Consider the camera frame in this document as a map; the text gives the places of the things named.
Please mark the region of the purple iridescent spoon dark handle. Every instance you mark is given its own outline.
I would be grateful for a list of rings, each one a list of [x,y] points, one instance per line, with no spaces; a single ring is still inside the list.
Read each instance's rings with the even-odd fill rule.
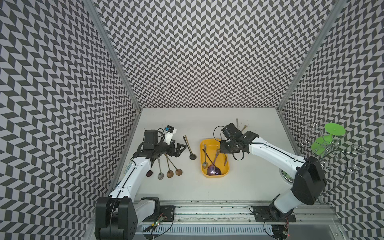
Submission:
[[[211,165],[208,166],[207,168],[207,175],[208,176],[218,176],[221,175],[221,170],[217,168],[213,162],[211,162]]]

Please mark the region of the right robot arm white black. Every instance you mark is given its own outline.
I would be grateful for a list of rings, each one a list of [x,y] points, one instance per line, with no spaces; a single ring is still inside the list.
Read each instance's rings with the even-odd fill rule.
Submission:
[[[294,208],[304,204],[314,205],[327,185],[325,173],[317,158],[304,158],[270,144],[258,134],[242,133],[232,123],[221,132],[227,138],[220,141],[223,154],[252,154],[270,162],[287,173],[293,180],[289,190],[279,194],[268,206],[269,216],[278,221],[286,218]]]

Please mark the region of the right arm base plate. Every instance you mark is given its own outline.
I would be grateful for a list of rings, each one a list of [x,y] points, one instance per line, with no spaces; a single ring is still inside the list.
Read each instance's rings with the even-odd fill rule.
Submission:
[[[258,223],[295,223],[297,221],[293,210],[281,213],[274,206],[251,206],[251,211]]]

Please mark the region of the small silver teaspoon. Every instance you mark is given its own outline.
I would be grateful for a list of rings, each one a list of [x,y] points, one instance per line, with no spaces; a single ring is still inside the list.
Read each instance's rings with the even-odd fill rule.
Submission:
[[[162,172],[162,168],[161,168],[161,158],[158,157],[157,161],[158,161],[158,165],[159,165],[158,180],[162,180],[164,178],[164,173]]]

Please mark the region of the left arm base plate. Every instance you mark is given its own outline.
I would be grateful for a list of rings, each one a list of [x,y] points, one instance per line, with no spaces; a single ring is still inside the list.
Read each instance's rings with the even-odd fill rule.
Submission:
[[[143,222],[173,222],[174,221],[174,215],[175,215],[175,206],[168,205],[168,206],[160,206],[159,209],[156,209],[155,212],[145,218]]]

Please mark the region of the yellow plastic storage box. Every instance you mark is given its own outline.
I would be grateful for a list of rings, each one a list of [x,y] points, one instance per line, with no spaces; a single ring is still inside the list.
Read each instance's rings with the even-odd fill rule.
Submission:
[[[200,167],[201,167],[201,171],[202,171],[203,175],[206,178],[211,178],[211,179],[225,177],[230,171],[230,164],[229,164],[229,160],[228,160],[227,165],[224,166],[225,154],[222,154],[222,153],[219,154],[219,156],[216,160],[216,167],[221,170],[222,174],[218,175],[218,176],[208,176],[207,175],[207,169],[204,169],[202,167],[202,163],[204,162],[204,154],[203,154],[204,145],[207,145],[206,155],[207,155],[207,163],[209,166],[209,165],[211,165],[211,162],[214,161],[215,153],[216,153],[217,147],[220,147],[220,143],[218,141],[216,141],[215,139],[205,139],[205,140],[201,141],[201,143],[200,143],[200,162],[201,162]]]

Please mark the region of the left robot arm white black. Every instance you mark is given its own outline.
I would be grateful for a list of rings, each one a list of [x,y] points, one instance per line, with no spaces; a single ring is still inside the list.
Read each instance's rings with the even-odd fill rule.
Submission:
[[[97,200],[97,240],[131,240],[140,223],[151,221],[152,224],[144,231],[153,232],[161,222],[173,218],[172,207],[167,207],[163,212],[157,197],[144,197],[138,204],[134,203],[134,199],[155,161],[159,161],[162,155],[177,158],[186,149],[186,145],[173,140],[176,132],[172,126],[162,131],[144,131],[144,139],[133,154],[123,179],[107,197]]]

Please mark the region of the bronze spoon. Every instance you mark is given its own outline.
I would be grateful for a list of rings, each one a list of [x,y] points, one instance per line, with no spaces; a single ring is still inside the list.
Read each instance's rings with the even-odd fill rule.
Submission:
[[[167,155],[166,155],[166,159],[167,159],[167,165],[168,165],[167,177],[172,178],[174,176],[174,172],[170,168],[169,157]]]

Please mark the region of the plain silver spoon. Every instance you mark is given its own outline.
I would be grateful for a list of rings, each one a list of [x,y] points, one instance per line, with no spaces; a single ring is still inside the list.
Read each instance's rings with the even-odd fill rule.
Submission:
[[[216,160],[218,158],[220,154],[220,147],[217,147],[217,150],[216,150],[216,153],[215,153],[215,158],[214,158],[214,161],[213,161],[213,166],[216,167]]]

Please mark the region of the ornate silver gold spoon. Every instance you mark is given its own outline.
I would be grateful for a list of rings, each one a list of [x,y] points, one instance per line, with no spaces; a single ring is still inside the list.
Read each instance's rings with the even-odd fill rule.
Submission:
[[[204,169],[207,169],[207,168],[208,168],[206,149],[207,149],[207,145],[204,145],[204,147],[203,147],[204,162],[202,163],[202,167],[203,167]]]

